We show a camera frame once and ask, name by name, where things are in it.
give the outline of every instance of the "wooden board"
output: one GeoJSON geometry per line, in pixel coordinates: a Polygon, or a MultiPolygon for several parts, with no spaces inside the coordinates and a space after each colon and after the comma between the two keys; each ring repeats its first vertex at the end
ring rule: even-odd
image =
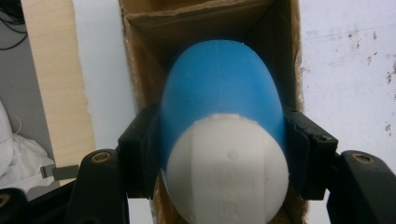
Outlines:
{"type": "Polygon", "coordinates": [[[95,150],[71,0],[22,0],[57,167],[95,150]]]}

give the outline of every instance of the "blue egg-shaped object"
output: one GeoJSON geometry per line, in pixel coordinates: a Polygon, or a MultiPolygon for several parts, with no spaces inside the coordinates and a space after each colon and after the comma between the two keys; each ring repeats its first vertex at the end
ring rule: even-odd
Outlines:
{"type": "Polygon", "coordinates": [[[284,119],[274,81],[262,59],[242,43],[198,43],[175,62],[161,103],[164,171],[177,139],[196,120],[212,114],[255,120],[285,150],[284,119]]]}

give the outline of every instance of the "brown cardboard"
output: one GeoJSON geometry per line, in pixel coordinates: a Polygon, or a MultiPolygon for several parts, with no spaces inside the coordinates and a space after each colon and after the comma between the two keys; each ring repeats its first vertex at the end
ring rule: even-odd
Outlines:
{"type": "MultiPolygon", "coordinates": [[[[301,110],[297,0],[120,0],[137,105],[161,101],[177,56],[197,42],[231,39],[267,65],[283,106],[301,110]]],[[[157,223],[186,223],[171,204],[161,176],[152,206],[157,223]]],[[[289,189],[271,223],[304,223],[306,204],[289,189]]]]}

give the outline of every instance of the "dirty white wall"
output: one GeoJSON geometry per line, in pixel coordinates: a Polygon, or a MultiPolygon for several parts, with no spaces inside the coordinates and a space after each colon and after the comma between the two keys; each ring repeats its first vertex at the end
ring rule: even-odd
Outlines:
{"type": "MultiPolygon", "coordinates": [[[[304,113],[396,173],[396,1],[300,0],[304,113]]],[[[330,223],[325,202],[308,223],[330,223]]]]}

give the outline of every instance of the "white cloth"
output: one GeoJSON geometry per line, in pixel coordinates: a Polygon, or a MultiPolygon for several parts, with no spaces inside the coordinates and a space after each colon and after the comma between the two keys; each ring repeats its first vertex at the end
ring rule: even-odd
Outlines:
{"type": "Polygon", "coordinates": [[[53,177],[42,178],[40,167],[53,163],[36,141],[12,133],[0,101],[0,189],[17,188],[27,192],[36,186],[47,186],[53,177]]]}

